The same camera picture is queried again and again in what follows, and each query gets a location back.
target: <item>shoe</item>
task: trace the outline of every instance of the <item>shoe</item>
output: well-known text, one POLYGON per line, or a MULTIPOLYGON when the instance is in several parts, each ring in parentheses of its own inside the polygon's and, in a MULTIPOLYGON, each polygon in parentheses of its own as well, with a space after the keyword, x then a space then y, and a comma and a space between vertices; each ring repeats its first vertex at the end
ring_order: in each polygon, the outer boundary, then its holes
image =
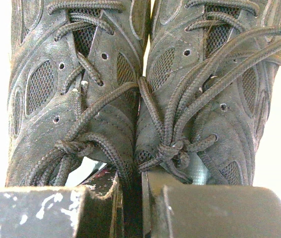
POLYGON ((281 66, 281 0, 157 0, 151 27, 139 171, 251 185, 281 66))
POLYGON ((149 7, 12 1, 6 186, 65 185, 88 156, 113 164, 131 188, 149 7))

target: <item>white paint chip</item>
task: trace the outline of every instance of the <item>white paint chip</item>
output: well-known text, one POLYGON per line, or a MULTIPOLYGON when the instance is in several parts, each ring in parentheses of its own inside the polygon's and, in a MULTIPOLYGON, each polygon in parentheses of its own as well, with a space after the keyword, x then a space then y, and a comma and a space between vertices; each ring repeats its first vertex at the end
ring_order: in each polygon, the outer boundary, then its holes
POLYGON ((10 198, 11 197, 8 193, 4 193, 3 196, 6 197, 6 198, 10 198))
POLYGON ((58 193, 55 195, 54 202, 61 202, 62 199, 63 199, 62 194, 58 192, 58 193))
POLYGON ((53 199, 54 202, 61 202, 62 199, 63 199, 63 196, 62 196, 61 193, 58 192, 58 193, 56 193, 56 194, 53 194, 53 195, 51 195, 51 196, 45 198, 45 199, 43 200, 43 202, 41 203, 41 208, 40 208, 39 212, 37 212, 37 214, 36 214, 36 217, 37 217, 38 219, 40 219, 40 220, 43 219, 43 216, 44 216, 44 214, 45 214, 45 206, 46 206, 47 202, 49 202, 51 199, 53 199))
POLYGON ((48 207, 47 207, 47 210, 49 210, 50 208, 52 208, 54 203, 51 203, 48 207))
POLYGON ((80 193, 79 192, 76 192, 76 191, 72 191, 71 192, 71 196, 70 196, 70 200, 73 202, 73 204, 71 204, 69 206, 69 210, 71 209, 76 209, 79 204, 80 204, 80 193))
POLYGON ((70 216, 70 221, 71 221, 71 227, 75 227, 78 223, 78 215, 76 212, 76 209, 73 209, 72 211, 66 210, 64 208, 61 208, 61 212, 70 216))
POLYGON ((27 215, 22 215, 21 221, 19 222, 19 224, 20 224, 20 225, 25 224, 26 221, 27 221, 27 219, 28 219, 28 216, 27 216, 27 215))

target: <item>shoelace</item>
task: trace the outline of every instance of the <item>shoelace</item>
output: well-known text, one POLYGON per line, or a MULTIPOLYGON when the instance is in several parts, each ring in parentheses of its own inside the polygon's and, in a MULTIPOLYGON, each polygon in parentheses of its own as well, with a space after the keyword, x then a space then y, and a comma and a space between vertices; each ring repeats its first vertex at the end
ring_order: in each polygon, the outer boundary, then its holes
MULTIPOLYGON (((60 9, 88 8, 88 9, 109 9, 115 11, 123 11, 123 6, 119 1, 78 1, 78 0, 57 0, 48 5, 48 13, 53 14, 60 9)), ((91 25, 98 26, 113 35, 114 30, 104 20, 83 13, 70 13, 70 22, 61 26, 55 35, 55 41, 59 41, 69 32, 77 31, 91 25)), ((77 53, 80 66, 73 70, 67 77, 61 94, 66 94, 77 76, 85 70, 89 77, 99 86, 103 86, 103 82, 99 73, 94 66, 81 53, 77 53)), ((105 136, 86 131, 88 122, 96 116, 102 108, 114 101, 122 94, 129 90, 138 89, 136 83, 128 82, 109 94, 99 98, 83 111, 82 100, 86 93, 87 82, 81 82, 82 88, 74 88, 73 93, 73 109, 76 121, 66 134, 63 140, 55 144, 54 149, 50 150, 41 160, 32 167, 25 180, 21 185, 26 186, 44 186, 44 185, 65 185, 69 173, 77 169, 82 163, 83 157, 88 156, 95 146, 99 146, 104 154, 109 158, 113 165, 117 168, 118 174, 122 181, 123 187, 131 188, 131 170, 129 165, 124 163, 120 154, 114 145, 105 136), (56 168, 59 166, 58 173, 55 174, 56 168)))
MULTIPOLYGON (((259 6, 245 0, 191 0, 185 8, 191 8, 200 4, 214 4, 226 7, 244 9, 258 15, 259 6)), ((174 177, 183 183, 192 183, 192 179, 182 172, 189 164, 188 153, 201 152, 201 160, 208 168, 214 179, 221 184, 228 184, 227 179, 217 169, 212 159, 204 151, 217 141, 217 135, 213 134, 201 141, 190 143, 183 135, 186 123, 216 95, 228 87, 234 80, 241 76, 247 69, 262 60, 275 62, 281 65, 281 57, 275 55, 281 50, 281 38, 258 51, 233 52, 245 41, 262 36, 281 36, 281 27, 262 27, 247 30, 239 20, 223 12, 206 13, 207 20, 198 20, 185 28, 189 32, 202 27, 211 27, 228 24, 237 29, 240 34, 215 50, 208 59, 196 64, 180 80, 167 106, 164 121, 161 119, 158 109, 148 90, 145 78, 138 81, 140 93, 146 104, 161 143, 158 145, 156 156, 139 166, 139 171, 144 172, 154 166, 161 165, 174 177), (234 59, 245 60, 233 68, 223 77, 217 77, 216 82, 207 90, 201 92, 199 88, 212 77, 218 65, 234 59)))

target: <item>lace hole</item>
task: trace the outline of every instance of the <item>lace hole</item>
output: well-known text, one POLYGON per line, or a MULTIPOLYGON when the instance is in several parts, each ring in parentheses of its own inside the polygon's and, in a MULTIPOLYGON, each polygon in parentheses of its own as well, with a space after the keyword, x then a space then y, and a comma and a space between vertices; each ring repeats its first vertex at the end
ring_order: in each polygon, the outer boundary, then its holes
POLYGON ((63 70, 65 67, 66 67, 66 66, 65 66, 64 63, 60 63, 60 64, 59 64, 59 69, 60 69, 60 70, 63 70))
POLYGON ((189 56, 191 54, 191 51, 190 50, 185 50, 184 51, 184 56, 189 56))
POLYGON ((102 53, 102 59, 108 60, 109 56, 107 53, 102 53))
POLYGON ((228 106, 225 103, 220 104, 220 107, 223 112, 228 111, 228 106))
POLYGON ((53 123, 57 124, 60 121, 60 117, 59 116, 55 116, 55 118, 53 119, 53 123))

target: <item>mesh panel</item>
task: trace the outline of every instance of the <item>mesh panel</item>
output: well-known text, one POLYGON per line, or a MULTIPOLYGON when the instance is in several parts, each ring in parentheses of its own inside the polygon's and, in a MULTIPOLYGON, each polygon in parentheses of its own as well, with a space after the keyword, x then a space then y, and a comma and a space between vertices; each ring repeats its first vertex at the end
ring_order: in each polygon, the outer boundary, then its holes
POLYGON ((252 113, 255 109, 256 98, 256 75, 253 68, 248 69, 242 76, 242 86, 244 98, 248 104, 248 107, 252 113))
POLYGON ((154 158, 153 155, 145 150, 138 151, 135 156, 136 163, 138 165, 140 165, 146 161, 152 160, 153 158, 154 158))
POLYGON ((156 21, 156 26, 155 26, 155 37, 156 37, 157 33, 160 31, 161 27, 162 27, 162 24, 160 23, 160 20, 158 18, 156 21))
POLYGON ((224 167, 220 172, 222 175, 228 180, 230 185, 240 185, 241 178, 240 178, 240 169, 238 164, 233 161, 224 167))
MULTIPOLYGON (((69 10, 69 13, 72 13, 72 12, 84 13, 84 14, 95 16, 95 17, 99 17, 101 10, 99 10, 99 9, 81 9, 81 8, 69 10)), ((95 30, 96 30, 96 26, 91 26, 91 27, 73 32, 75 48, 77 51, 82 53, 85 57, 87 57, 90 53, 95 30)))
POLYGON ((168 79, 174 58, 175 48, 170 48, 156 60, 148 76, 151 93, 160 88, 168 79))
POLYGON ((28 84, 27 114, 31 114, 45 104, 53 92, 54 75, 49 60, 37 68, 28 84))
MULTIPOLYGON (((121 53, 119 53, 117 57, 117 81, 119 86, 127 82, 136 82, 132 67, 121 53)), ((132 91, 124 93, 124 96, 131 103, 135 100, 135 96, 132 91)))
MULTIPOLYGON (((237 18, 240 14, 240 10, 238 8, 207 5, 206 12, 211 11, 224 12, 228 15, 234 16, 235 18, 237 18)), ((206 57, 208 57, 215 49, 227 42, 230 30, 231 26, 229 25, 211 27, 210 31, 209 29, 206 29, 206 32, 209 31, 207 37, 206 57)))
POLYGON ((29 29, 27 29, 27 27, 23 26, 22 32, 21 32, 21 39, 20 39, 21 43, 24 42, 24 40, 28 34, 29 34, 29 29))
POLYGON ((15 96, 13 103, 13 132, 15 135, 18 135, 21 124, 21 95, 18 91, 15 96))

